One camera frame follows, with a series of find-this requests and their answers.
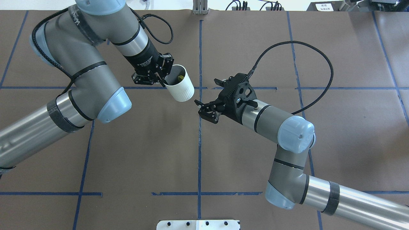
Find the equipment in background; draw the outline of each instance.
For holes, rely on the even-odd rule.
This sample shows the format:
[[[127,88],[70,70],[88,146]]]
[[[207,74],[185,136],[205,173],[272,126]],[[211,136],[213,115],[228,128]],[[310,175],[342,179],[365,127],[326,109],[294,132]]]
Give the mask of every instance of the equipment in background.
[[[401,0],[399,3],[396,0],[343,0],[312,2],[307,11],[401,12],[407,11],[408,7],[409,0]]]

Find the black cable connector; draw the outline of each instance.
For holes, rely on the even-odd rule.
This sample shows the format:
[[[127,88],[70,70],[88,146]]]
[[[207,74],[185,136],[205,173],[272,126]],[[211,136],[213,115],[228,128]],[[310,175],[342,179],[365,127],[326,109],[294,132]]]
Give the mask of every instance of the black cable connector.
[[[280,43],[274,44],[274,45],[268,47],[266,50],[264,50],[264,52],[258,57],[256,63],[254,64],[253,68],[249,71],[249,73],[247,74],[247,76],[248,76],[248,78],[250,79],[250,77],[253,75],[254,71],[256,70],[259,61],[261,60],[261,58],[262,58],[269,50],[271,50],[271,49],[274,48],[274,47],[280,46],[280,45],[291,44],[291,43],[304,45],[304,46],[306,46],[306,47],[309,47],[309,48],[311,48],[311,49],[317,51],[317,52],[318,52],[321,56],[323,56],[324,59],[327,61],[328,65],[329,65],[329,67],[330,67],[330,71],[331,71],[331,76],[330,76],[330,79],[329,79],[329,81],[328,81],[328,84],[327,84],[327,86],[325,87],[324,91],[321,93],[321,95],[320,95],[317,99],[315,99],[312,103],[310,103],[309,105],[305,106],[304,108],[302,108],[302,109],[300,109],[300,110],[297,110],[297,111],[291,113],[291,114],[295,115],[295,114],[297,114],[297,113],[300,113],[300,112],[302,112],[302,111],[305,111],[306,109],[308,109],[309,107],[311,107],[311,106],[313,106],[315,103],[317,103],[317,102],[324,96],[324,94],[328,91],[328,89],[329,89],[330,86],[331,86],[332,80],[333,80],[333,78],[334,78],[334,68],[333,68],[333,66],[332,66],[332,64],[331,64],[331,62],[330,62],[330,60],[329,60],[329,58],[328,58],[321,50],[315,48],[314,46],[312,46],[312,45],[310,45],[310,44],[307,44],[307,43],[301,42],[301,41],[285,41],[285,42],[280,42]]]

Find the yellow object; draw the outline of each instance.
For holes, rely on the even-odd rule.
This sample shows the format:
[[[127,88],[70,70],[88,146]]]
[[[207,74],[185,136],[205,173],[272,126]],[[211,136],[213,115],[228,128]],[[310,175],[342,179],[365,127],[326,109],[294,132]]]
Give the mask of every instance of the yellow object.
[[[184,76],[182,76],[182,75],[179,75],[179,76],[178,76],[178,81],[179,81],[179,82],[181,82],[183,79],[184,79]]]

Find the white metal bracket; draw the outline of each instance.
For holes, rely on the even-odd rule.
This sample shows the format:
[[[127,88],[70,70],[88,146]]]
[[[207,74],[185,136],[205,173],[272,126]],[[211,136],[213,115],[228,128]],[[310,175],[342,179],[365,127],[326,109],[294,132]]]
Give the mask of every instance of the white metal bracket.
[[[193,0],[193,14],[207,14],[207,0]]]
[[[159,221],[156,230],[240,230],[238,220],[174,220]]]

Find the metal plate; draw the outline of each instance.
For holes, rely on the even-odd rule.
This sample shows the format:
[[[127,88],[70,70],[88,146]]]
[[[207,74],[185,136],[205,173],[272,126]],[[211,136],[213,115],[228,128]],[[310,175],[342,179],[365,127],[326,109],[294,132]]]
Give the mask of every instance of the metal plate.
[[[240,230],[237,220],[178,220],[160,221],[156,230],[195,229],[195,230]]]

